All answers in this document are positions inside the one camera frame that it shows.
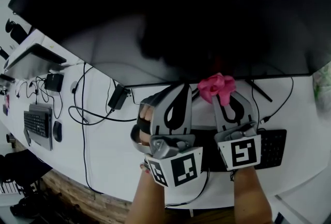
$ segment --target hand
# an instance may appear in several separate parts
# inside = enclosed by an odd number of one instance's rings
[[[139,116],[141,119],[145,119],[146,121],[151,121],[152,120],[152,116],[153,116],[153,111],[154,108],[148,105],[144,105],[143,109],[141,110],[141,112],[139,113]],[[141,141],[142,145],[145,146],[149,146],[149,140],[151,138],[151,136],[143,131],[139,131],[139,138]]]

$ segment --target pink cloth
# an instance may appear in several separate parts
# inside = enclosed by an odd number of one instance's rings
[[[207,102],[212,103],[212,96],[218,94],[221,106],[226,106],[230,103],[231,93],[236,90],[236,84],[233,77],[217,73],[199,82],[198,89]]]

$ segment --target white desk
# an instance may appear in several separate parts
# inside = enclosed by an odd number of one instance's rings
[[[47,37],[42,40],[41,44],[67,58],[68,63],[77,63],[78,61],[76,56]],[[24,45],[22,43],[19,48],[25,49]],[[62,123],[62,142],[58,143],[53,140],[51,152],[34,142],[28,148],[60,173],[79,183],[86,184],[82,128],[68,114],[68,107],[73,105],[70,86],[82,75],[82,68],[83,65],[76,65],[64,70],[64,82],[61,91],[64,106],[59,119]],[[110,78],[96,69],[86,74],[85,109],[101,115],[106,114],[105,104],[109,83]],[[270,103],[257,92],[254,92],[261,117],[272,114],[286,99],[291,89],[289,78],[258,80],[256,83],[274,100]],[[20,99],[16,99],[16,86],[14,85],[9,92],[9,114],[5,116],[0,113],[0,119],[11,133],[27,147],[23,134],[23,111],[28,110],[29,104],[33,103],[35,98],[27,99],[24,88],[22,88]],[[82,85],[76,94],[78,106],[80,106],[81,101],[81,87]],[[139,102],[142,98],[161,89],[163,88],[135,89],[136,101]],[[237,82],[237,90],[251,100],[251,87],[245,82]],[[55,111],[58,113],[61,103],[58,96],[55,97],[55,100]],[[138,107],[128,98],[123,108],[120,111],[115,111],[111,116],[119,119],[132,119],[136,117]],[[72,114],[80,120],[74,109]],[[88,120],[93,122],[97,121],[98,118],[89,116]],[[134,149],[130,141],[129,135],[134,124],[135,122],[104,121],[96,126],[85,127],[89,183],[101,192],[128,201],[133,200],[141,174],[139,163],[143,161],[143,155]],[[215,125],[212,106],[202,99],[194,102],[192,124],[194,126]],[[288,102],[269,122],[260,127],[286,129],[288,132],[282,165],[276,168],[258,170],[262,187],[268,196],[289,190],[326,168],[331,146],[329,136],[331,125],[319,120],[317,116],[311,77],[294,78],[293,94]],[[205,174],[203,173],[198,180],[186,187],[175,190],[166,189],[166,203],[186,202],[196,197],[204,185]],[[230,182],[230,174],[210,173],[208,185],[202,196],[183,208],[217,208],[232,206],[233,203],[233,183]]]

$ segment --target forearm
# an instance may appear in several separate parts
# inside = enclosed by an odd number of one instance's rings
[[[161,224],[164,220],[164,188],[142,172],[126,224]]]
[[[239,169],[236,172],[234,201],[236,224],[272,223],[271,208],[254,167]]]

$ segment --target monitor screen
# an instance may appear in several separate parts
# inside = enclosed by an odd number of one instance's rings
[[[308,76],[331,61],[331,0],[11,0],[126,87]]]

